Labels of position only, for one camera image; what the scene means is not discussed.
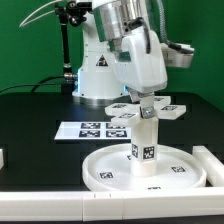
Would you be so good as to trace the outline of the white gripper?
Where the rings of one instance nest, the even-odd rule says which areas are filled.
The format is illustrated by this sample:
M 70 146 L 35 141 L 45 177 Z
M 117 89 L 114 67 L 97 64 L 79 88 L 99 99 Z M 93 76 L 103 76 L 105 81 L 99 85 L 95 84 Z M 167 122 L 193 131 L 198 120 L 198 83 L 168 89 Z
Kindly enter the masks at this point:
M 157 34 L 149 31 L 150 53 L 146 53 L 144 33 L 140 30 L 126 36 L 121 42 L 121 52 L 111 53 L 110 60 L 116 78 L 129 90 L 133 103 L 140 102 L 141 116 L 155 116 L 153 93 L 167 86 L 167 72 Z

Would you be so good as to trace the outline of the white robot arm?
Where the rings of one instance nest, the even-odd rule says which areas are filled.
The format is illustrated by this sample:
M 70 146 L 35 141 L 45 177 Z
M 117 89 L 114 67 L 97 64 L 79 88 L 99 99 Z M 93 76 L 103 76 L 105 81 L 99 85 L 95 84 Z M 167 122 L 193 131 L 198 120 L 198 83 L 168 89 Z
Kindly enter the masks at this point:
M 106 105 L 125 92 L 154 115 L 153 93 L 167 85 L 160 41 L 150 27 L 150 0 L 89 0 L 78 96 Z

